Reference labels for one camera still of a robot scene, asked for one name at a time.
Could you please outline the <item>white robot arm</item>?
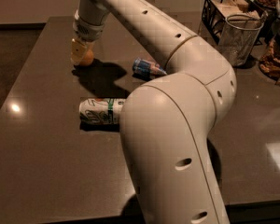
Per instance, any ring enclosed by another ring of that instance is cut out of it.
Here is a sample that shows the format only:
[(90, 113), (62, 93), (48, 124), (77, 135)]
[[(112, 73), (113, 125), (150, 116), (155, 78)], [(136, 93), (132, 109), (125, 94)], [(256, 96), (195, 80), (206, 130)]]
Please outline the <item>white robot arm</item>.
[(166, 71), (124, 103), (122, 149), (146, 224), (230, 224), (207, 136), (236, 94), (229, 62), (146, 0), (80, 0), (74, 30), (84, 47), (116, 17)]

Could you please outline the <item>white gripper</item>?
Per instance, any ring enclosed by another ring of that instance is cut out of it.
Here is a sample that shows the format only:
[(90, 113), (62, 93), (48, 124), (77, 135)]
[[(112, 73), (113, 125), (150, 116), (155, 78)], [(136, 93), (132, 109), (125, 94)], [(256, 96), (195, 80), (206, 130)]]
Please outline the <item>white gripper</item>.
[(73, 28), (82, 40), (73, 38), (71, 42), (71, 61), (74, 65), (78, 65), (89, 49), (92, 50), (92, 42), (101, 36), (104, 26), (105, 14), (103, 12), (76, 11)]

